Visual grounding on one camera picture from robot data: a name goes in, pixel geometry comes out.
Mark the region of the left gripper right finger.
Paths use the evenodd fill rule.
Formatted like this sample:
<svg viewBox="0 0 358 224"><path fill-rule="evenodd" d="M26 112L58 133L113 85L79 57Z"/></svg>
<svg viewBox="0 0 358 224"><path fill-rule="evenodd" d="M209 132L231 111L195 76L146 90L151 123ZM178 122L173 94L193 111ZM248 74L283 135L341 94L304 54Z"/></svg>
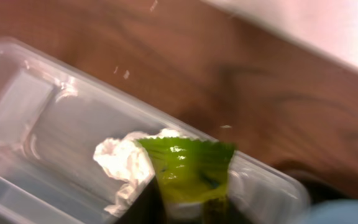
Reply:
<svg viewBox="0 0 358 224"><path fill-rule="evenodd" d="M227 198L214 198L203 203L203 224L253 224L253 221L245 216Z"/></svg>

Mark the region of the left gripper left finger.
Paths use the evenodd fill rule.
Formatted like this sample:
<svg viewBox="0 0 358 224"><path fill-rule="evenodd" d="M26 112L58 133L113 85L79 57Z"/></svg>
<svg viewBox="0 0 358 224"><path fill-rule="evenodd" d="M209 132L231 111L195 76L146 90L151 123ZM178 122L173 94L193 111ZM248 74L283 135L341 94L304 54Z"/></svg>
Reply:
<svg viewBox="0 0 358 224"><path fill-rule="evenodd" d="M135 202L114 224L166 224L163 200L154 177Z"/></svg>

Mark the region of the white napkin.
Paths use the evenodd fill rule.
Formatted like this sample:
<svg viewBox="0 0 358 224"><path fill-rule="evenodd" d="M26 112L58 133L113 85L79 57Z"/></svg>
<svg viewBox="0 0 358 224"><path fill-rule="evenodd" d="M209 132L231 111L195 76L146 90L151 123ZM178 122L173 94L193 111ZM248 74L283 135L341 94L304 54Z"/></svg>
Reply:
<svg viewBox="0 0 358 224"><path fill-rule="evenodd" d="M107 138L99 143L93 160L102 167L108 177L123 181L115 193L114 203L104 210L118 218L123 216L155 175L148 154L138 140L189 137L183 131L164 128L156 135L134 131L122 139Z"/></svg>

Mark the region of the green yellow snack wrapper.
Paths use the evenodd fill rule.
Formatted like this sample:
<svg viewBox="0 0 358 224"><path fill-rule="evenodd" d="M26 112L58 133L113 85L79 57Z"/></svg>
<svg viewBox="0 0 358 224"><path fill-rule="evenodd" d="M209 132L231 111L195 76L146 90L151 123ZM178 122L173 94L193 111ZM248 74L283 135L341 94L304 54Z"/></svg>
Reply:
<svg viewBox="0 0 358 224"><path fill-rule="evenodd" d="M165 205L227 206L232 143L181 137L138 140L151 161Z"/></svg>

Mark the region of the dark blue bowl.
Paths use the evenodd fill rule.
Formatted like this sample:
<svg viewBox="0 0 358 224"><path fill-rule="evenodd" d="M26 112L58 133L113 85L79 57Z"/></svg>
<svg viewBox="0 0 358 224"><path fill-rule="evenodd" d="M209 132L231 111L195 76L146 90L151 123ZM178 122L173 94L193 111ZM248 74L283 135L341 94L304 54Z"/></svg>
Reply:
<svg viewBox="0 0 358 224"><path fill-rule="evenodd" d="M299 224L358 224L358 200L330 200L312 206Z"/></svg>

